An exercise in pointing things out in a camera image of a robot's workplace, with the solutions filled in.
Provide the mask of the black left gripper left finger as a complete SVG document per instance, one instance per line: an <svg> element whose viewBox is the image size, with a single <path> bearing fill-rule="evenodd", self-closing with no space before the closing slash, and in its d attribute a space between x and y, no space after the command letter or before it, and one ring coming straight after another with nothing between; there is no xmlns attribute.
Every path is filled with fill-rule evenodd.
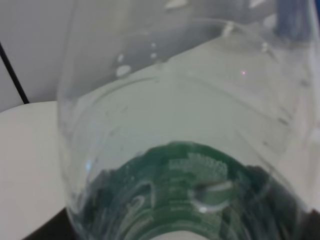
<svg viewBox="0 0 320 240"><path fill-rule="evenodd" d="M24 240L76 240L76 234L63 208L48 222L29 234Z"/></svg>

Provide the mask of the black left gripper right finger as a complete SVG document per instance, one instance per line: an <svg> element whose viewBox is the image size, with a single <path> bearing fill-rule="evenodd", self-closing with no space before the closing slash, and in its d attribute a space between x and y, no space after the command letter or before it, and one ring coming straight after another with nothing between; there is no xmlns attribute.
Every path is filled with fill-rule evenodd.
<svg viewBox="0 0 320 240"><path fill-rule="evenodd" d="M320 240L320 213L313 210L303 225L300 240Z"/></svg>

